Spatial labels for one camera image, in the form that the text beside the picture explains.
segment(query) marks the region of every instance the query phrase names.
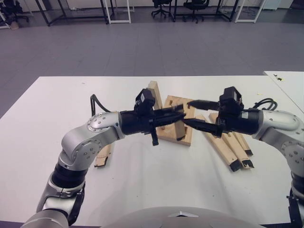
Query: black table frame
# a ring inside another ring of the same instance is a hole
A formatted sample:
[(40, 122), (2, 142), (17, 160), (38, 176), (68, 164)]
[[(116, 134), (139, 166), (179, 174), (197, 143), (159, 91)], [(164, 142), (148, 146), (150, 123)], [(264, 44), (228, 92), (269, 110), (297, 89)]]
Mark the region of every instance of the black table frame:
[[(224, 17), (224, 18), (228, 19), (229, 21), (232, 21), (233, 15), (234, 15), (234, 13), (236, 11), (236, 8), (238, 6), (238, 1), (239, 0), (235, 0), (234, 6), (233, 6), (233, 10), (232, 10), (230, 16), (227, 15), (226, 13), (223, 13), (223, 12), (220, 11), (219, 8), (220, 8), (220, 4), (221, 4), (222, 0), (218, 0), (218, 7), (217, 7), (217, 11), (215, 13), (198, 13), (196, 15), (198, 15), (198, 16), (221, 16), (221, 17)], [(176, 13), (176, 9), (177, 9), (177, 0), (175, 0), (175, 3), (174, 3), (174, 13), (173, 13), (173, 16), (171, 15), (173, 22), (175, 22), (176, 16), (191, 16), (192, 15), (192, 13), (188, 13), (188, 14), (185, 14), (185, 13)], [(171, 14), (171, 3), (169, 4), (169, 12)]]
[[(60, 6), (60, 8), (61, 8), (62, 15), (56, 17), (55, 19), (53, 19), (53, 20), (51, 20), (51, 21), (48, 21), (48, 19), (47, 19), (45, 13), (44, 13), (44, 11), (43, 11), (43, 9), (42, 9), (42, 7), (41, 7), (39, 1), (38, 1), (38, 0), (35, 0), (35, 1), (36, 1), (37, 5), (38, 5), (38, 8), (39, 8), (39, 10), (40, 10), (40, 12), (41, 12), (41, 14), (42, 14), (42, 16), (43, 16), (43, 18), (44, 18), (44, 21), (46, 22), (47, 26), (51, 26), (51, 25), (52, 25), (55, 21), (57, 21), (57, 20), (63, 20), (63, 19), (91, 19), (91, 18), (104, 18), (105, 23), (106, 23), (106, 24), (109, 24), (109, 20), (108, 20), (107, 14), (106, 14), (106, 12), (105, 12), (105, 6), (104, 6), (104, 3), (103, 3), (103, 0), (100, 0), (101, 8), (102, 8), (102, 10), (103, 10), (103, 16), (80, 16), (80, 17), (67, 17), (66, 12), (65, 12), (65, 10), (64, 10), (63, 7), (62, 7), (61, 1), (60, 1), (60, 0), (57, 0), (59, 6)], [(110, 0), (110, 2), (111, 2), (112, 14), (114, 14), (114, 9), (113, 9), (112, 0)]]

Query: wooden block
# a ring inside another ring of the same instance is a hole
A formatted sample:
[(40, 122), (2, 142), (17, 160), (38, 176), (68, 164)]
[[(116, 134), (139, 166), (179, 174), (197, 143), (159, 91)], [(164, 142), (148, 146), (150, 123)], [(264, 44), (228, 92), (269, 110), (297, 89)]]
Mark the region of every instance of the wooden block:
[[(209, 118), (211, 122), (215, 123), (215, 120), (217, 118), (217, 113), (211, 113), (209, 115)], [(248, 158), (247, 154), (243, 150), (242, 146), (239, 144), (237, 139), (234, 137), (231, 133), (223, 133), (222, 138), (225, 141), (225, 143), (230, 147), (230, 149), (233, 151), (233, 153), (236, 155), (237, 159), (242, 163), (243, 168), (250, 169), (254, 168), (251, 160)]]
[[(177, 97), (177, 96), (168, 96), (166, 101), (165, 101), (165, 105), (164, 107), (171, 107), (172, 104), (184, 104), (184, 112), (186, 113), (185, 118), (194, 118), (194, 112), (195, 112), (195, 108), (192, 106), (187, 105), (187, 103), (189, 101), (192, 101), (191, 99), (187, 99), (187, 98), (181, 98), (181, 97)], [(170, 125), (167, 125), (165, 127), (165, 129), (161, 129), (161, 128), (157, 128), (156, 132), (158, 135), (159, 139), (164, 139), (170, 142), (175, 142), (175, 143), (179, 143), (179, 144), (183, 144), (186, 146), (191, 146), (191, 141), (192, 141), (192, 128), (188, 127), (188, 126), (184, 126), (185, 127), (185, 138), (183, 138), (180, 141), (176, 140), (176, 132), (175, 132), (175, 124), (172, 123)]]
[[(183, 103), (176, 103), (176, 102), (172, 102), (172, 106), (178, 106), (178, 105), (183, 105)], [(179, 110), (179, 112), (183, 113), (184, 112), (184, 108)], [(185, 124), (183, 121), (177, 121), (174, 123), (174, 127), (175, 127), (175, 134), (176, 134), (176, 140), (180, 141), (183, 138), (186, 137), (186, 132), (185, 132)]]
[(234, 136), (236, 137), (237, 141), (239, 142), (239, 144), (241, 144), (243, 150), (245, 151), (245, 153), (248, 155), (248, 156), (252, 156), (253, 153), (250, 149), (250, 147), (248, 146), (243, 134), (241, 133), (238, 133), (238, 132), (233, 132)]
[(148, 89), (151, 91), (152, 96), (155, 98), (154, 110), (162, 109), (162, 99), (157, 82), (151, 81), (148, 84)]
[[(203, 115), (198, 115), (195, 117), (199, 120), (206, 121)], [(211, 133), (204, 132), (209, 141), (213, 144), (213, 146), (217, 149), (219, 155), (225, 161), (225, 163), (231, 168), (233, 172), (239, 170), (242, 167), (241, 162), (238, 160), (233, 151), (227, 146), (222, 138), (217, 138), (213, 136)]]
[(97, 154), (95, 158), (95, 165), (94, 167), (105, 166), (106, 161), (111, 153), (111, 144), (106, 145), (101, 151)]

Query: white tabletop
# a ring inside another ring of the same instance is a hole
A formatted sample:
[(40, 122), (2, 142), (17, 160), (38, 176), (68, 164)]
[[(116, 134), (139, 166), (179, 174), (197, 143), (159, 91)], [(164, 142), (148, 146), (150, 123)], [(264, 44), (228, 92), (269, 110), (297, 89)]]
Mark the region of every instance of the white tabletop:
[(268, 75), (304, 113), (304, 72), (264, 71), (264, 74)]
[[(272, 97), (303, 119), (267, 76), (40, 77), (0, 119), (0, 220), (24, 222), (35, 213), (62, 137), (90, 117), (91, 94), (110, 110), (131, 110), (150, 80), (158, 81), (163, 101), (167, 95), (217, 101), (225, 87), (235, 86), (246, 107)], [(246, 139), (255, 169), (231, 172), (202, 132), (194, 131), (191, 147), (162, 140), (153, 147), (149, 135), (126, 136), (115, 142), (106, 167), (89, 169), (75, 225), (103, 226), (157, 206), (207, 208), (258, 224), (289, 222), (284, 157)]]

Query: office chair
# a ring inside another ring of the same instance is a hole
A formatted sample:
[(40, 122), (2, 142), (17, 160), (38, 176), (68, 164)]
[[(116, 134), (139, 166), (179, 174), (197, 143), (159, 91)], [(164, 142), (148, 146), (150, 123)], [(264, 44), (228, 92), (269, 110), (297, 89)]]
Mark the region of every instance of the office chair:
[(155, 17), (156, 14), (161, 13), (161, 16), (164, 15), (164, 18), (166, 18), (166, 13), (171, 16), (171, 13), (169, 11), (166, 11), (164, 9), (162, 9), (162, 5), (163, 4), (171, 4), (172, 0), (152, 0), (154, 2), (154, 7), (157, 8), (158, 6), (160, 6), (159, 10), (153, 11), (151, 13), (151, 15), (153, 16), (153, 18)]
[(12, 21), (18, 22), (18, 19), (24, 19), (27, 22), (29, 21), (27, 16), (17, 15), (17, 13), (23, 13), (22, 7), (17, 0), (15, 2), (14, 0), (4, 0), (3, 3), (0, 3), (0, 9), (5, 17), (8, 18), (8, 23), (11, 23)]
[[(187, 0), (186, 2), (184, 2), (184, 7), (192, 10), (192, 14), (190, 16), (188, 16), (188, 18), (192, 18), (192, 21), (194, 21), (194, 19), (195, 19), (196, 24), (199, 22), (199, 20), (197, 19), (196, 15), (195, 15), (195, 11), (204, 10), (205, 8), (207, 8), (208, 5), (209, 5), (209, 0), (191, 0), (191, 2), (188, 2), (188, 0)], [(204, 17), (202, 15), (200, 15), (200, 14), (197, 14), (197, 15), (201, 16), (201, 21), (204, 21)], [(182, 16), (182, 20), (184, 22), (187, 21), (185, 16)]]

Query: gray floor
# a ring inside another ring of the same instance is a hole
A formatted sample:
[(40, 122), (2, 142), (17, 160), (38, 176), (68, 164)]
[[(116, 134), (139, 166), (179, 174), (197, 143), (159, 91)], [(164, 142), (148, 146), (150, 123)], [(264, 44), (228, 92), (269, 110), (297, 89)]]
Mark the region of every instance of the gray floor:
[[(152, 20), (152, 10), (137, 10), (133, 24), (74, 21), (46, 27), (40, 22), (15, 31), (1, 29), (0, 117), (39, 76), (304, 71), (303, 24), (235, 24), (222, 19), (172, 23)], [(142, 22), (140, 14), (145, 15)]]

